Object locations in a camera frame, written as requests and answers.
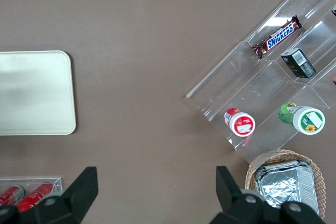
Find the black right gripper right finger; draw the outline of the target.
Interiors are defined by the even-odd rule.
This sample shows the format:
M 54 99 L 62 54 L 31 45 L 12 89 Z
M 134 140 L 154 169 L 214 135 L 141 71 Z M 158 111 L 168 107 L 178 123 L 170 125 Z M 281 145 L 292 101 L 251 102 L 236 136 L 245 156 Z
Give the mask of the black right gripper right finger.
M 216 167 L 216 194 L 222 212 L 212 223 L 324 223 L 304 203 L 286 201 L 278 209 L 254 194 L 242 193 L 226 166 Z

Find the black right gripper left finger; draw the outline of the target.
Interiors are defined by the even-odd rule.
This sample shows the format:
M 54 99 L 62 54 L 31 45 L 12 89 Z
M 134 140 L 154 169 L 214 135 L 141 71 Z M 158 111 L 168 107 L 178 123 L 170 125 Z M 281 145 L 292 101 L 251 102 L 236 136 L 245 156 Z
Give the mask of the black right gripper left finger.
M 30 210 L 1 206 L 1 223 L 81 223 L 98 191 L 97 168 L 86 167 L 61 195 L 48 196 Z

